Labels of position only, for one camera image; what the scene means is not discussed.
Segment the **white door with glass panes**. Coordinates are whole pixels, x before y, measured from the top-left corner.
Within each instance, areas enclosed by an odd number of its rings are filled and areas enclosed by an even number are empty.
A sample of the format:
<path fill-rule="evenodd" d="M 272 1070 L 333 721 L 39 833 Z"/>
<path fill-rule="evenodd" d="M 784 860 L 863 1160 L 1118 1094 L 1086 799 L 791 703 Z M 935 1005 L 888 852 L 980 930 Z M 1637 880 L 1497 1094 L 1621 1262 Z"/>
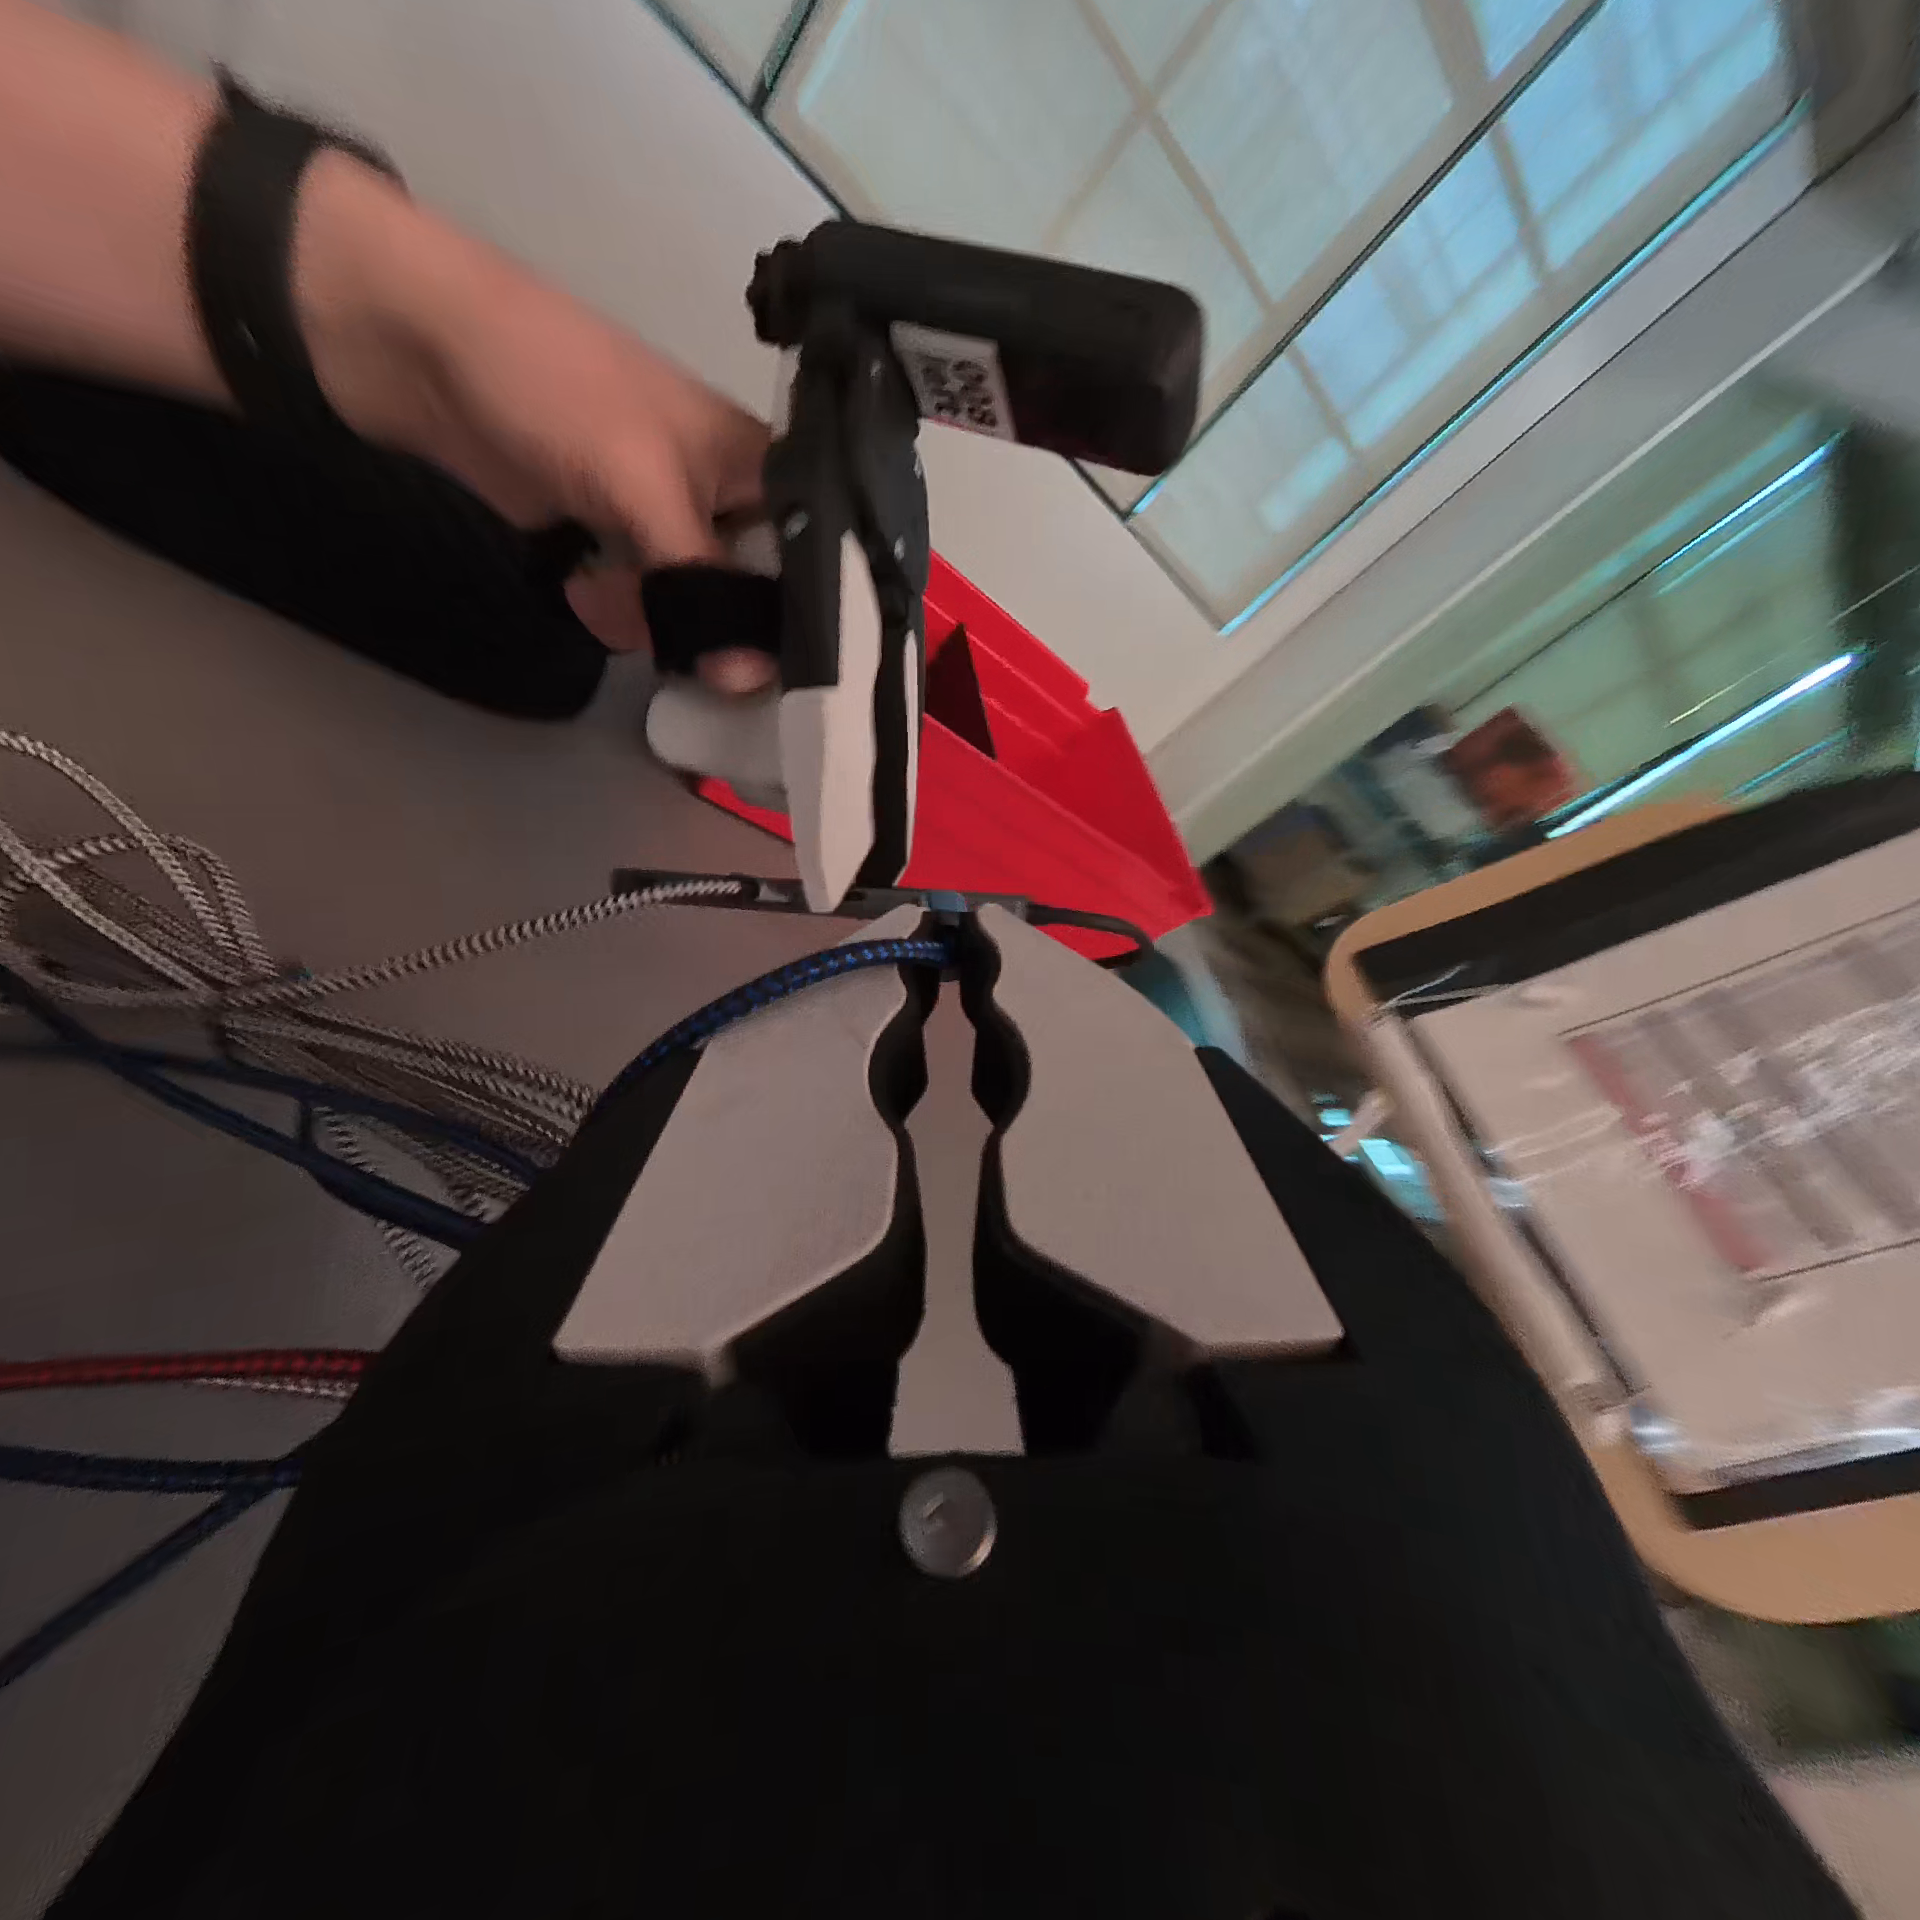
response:
<path fill-rule="evenodd" d="M 1916 93 L 1916 5 L 635 5 L 752 178 L 1182 282 L 1166 477 L 928 440 L 941 552 L 1191 848 L 1403 672 L 1355 594 Z"/>

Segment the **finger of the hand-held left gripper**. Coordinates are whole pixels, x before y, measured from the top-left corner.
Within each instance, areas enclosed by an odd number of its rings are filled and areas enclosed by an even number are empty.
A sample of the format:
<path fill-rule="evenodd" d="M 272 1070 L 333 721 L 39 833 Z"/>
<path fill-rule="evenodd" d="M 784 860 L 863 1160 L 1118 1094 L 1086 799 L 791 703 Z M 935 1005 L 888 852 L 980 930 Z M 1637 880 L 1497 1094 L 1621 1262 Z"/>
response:
<path fill-rule="evenodd" d="M 893 885 L 915 846 L 920 729 L 923 616 L 920 597 L 896 582 L 876 585 L 879 606 L 879 670 L 873 685 L 873 880 Z"/>
<path fill-rule="evenodd" d="M 881 618 L 854 532 L 805 534 L 782 573 L 780 754 L 806 910 L 827 913 L 878 841 Z"/>

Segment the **red plastic bin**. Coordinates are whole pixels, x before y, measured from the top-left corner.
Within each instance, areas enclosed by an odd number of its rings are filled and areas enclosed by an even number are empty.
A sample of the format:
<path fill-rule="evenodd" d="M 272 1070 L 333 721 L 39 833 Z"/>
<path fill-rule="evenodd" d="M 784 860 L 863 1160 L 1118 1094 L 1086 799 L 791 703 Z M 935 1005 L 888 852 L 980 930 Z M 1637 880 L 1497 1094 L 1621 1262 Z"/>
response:
<path fill-rule="evenodd" d="M 933 557 L 926 655 L 963 621 L 997 758 L 923 717 L 915 855 L 903 885 L 1021 895 L 1135 926 L 1200 921 L 1208 893 L 1116 709 L 963 570 Z"/>

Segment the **person's left forearm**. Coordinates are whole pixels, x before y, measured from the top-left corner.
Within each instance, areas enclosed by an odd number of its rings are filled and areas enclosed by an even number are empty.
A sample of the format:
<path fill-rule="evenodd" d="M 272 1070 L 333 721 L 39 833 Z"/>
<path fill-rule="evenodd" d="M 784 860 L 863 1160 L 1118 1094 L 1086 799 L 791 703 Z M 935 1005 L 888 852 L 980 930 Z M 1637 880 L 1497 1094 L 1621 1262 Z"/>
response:
<path fill-rule="evenodd" d="M 216 109 L 134 41 L 3 5 L 5 361 L 230 407 L 185 263 Z"/>

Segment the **black bin divider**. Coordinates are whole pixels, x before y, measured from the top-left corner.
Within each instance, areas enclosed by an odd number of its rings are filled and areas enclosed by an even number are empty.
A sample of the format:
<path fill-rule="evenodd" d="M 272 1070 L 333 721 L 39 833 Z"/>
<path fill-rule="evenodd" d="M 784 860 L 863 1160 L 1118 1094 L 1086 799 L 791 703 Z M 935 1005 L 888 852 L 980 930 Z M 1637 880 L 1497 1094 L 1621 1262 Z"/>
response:
<path fill-rule="evenodd" d="M 997 745 L 966 623 L 958 621 L 928 657 L 926 717 L 993 760 Z"/>

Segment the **black wrist band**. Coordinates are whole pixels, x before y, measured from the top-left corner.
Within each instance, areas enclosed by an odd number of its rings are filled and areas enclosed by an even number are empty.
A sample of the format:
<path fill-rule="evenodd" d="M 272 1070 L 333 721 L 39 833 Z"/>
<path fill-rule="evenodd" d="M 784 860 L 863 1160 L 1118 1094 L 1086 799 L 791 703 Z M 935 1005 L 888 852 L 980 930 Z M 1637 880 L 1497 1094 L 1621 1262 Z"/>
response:
<path fill-rule="evenodd" d="M 294 304 L 304 176 L 342 152 L 392 183 L 376 145 L 262 102 L 222 64 L 182 213 L 182 257 L 198 334 L 239 418 L 288 440 L 344 448 L 355 432 L 324 396 Z"/>

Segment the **red wall picture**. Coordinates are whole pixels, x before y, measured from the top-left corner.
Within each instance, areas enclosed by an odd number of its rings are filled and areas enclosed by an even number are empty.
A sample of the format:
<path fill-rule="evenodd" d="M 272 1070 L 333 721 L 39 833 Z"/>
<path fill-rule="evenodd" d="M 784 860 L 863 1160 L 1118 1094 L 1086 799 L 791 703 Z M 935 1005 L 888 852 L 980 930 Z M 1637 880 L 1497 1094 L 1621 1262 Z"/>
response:
<path fill-rule="evenodd" d="M 1537 825 L 1585 790 L 1574 760 L 1517 705 L 1457 734 L 1441 764 L 1491 832 Z"/>

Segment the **wood framed display on stand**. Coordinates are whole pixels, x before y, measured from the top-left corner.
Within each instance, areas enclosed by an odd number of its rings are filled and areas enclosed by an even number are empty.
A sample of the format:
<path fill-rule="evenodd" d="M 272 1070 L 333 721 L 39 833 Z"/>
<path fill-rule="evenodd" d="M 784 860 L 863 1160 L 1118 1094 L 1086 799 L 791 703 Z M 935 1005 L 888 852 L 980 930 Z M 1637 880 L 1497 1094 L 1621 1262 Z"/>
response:
<path fill-rule="evenodd" d="M 1360 917 L 1334 1018 L 1640 1564 L 1913 1615 L 1916 772 L 1631 808 Z"/>

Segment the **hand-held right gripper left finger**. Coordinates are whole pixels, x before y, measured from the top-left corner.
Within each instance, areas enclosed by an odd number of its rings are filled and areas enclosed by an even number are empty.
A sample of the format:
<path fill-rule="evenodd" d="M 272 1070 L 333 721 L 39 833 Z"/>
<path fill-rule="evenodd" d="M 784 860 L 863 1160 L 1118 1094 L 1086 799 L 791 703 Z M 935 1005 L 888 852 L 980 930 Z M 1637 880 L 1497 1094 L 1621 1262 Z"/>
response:
<path fill-rule="evenodd" d="M 553 1336 L 767 1401 L 819 1455 L 881 1455 L 926 1309 L 907 1117 L 953 935 L 920 908 L 739 994 Z"/>

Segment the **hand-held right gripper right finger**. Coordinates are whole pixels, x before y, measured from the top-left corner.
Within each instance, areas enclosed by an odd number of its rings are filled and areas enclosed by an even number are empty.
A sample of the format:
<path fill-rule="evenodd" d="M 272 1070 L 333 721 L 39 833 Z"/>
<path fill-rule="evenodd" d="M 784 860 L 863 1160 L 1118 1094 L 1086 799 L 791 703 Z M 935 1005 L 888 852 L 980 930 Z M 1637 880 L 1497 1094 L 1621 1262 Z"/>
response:
<path fill-rule="evenodd" d="M 1206 1381 L 1318 1361 L 1345 1330 L 1208 1054 L 1116 970 L 999 903 L 956 935 L 987 1117 L 974 1308 L 1021 1447 L 1195 1447 Z"/>

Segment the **person's left hand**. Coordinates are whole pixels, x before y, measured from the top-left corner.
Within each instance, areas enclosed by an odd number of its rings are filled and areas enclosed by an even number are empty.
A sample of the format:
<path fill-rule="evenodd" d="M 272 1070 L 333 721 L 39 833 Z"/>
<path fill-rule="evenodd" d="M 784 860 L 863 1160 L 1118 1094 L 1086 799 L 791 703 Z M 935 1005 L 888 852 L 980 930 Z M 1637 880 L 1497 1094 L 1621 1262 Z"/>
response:
<path fill-rule="evenodd" d="M 366 440 L 612 552 L 564 588 L 609 652 L 651 647 L 644 578 L 729 559 L 760 509 L 764 420 L 341 151 L 304 174 L 292 289 L 319 385 Z"/>

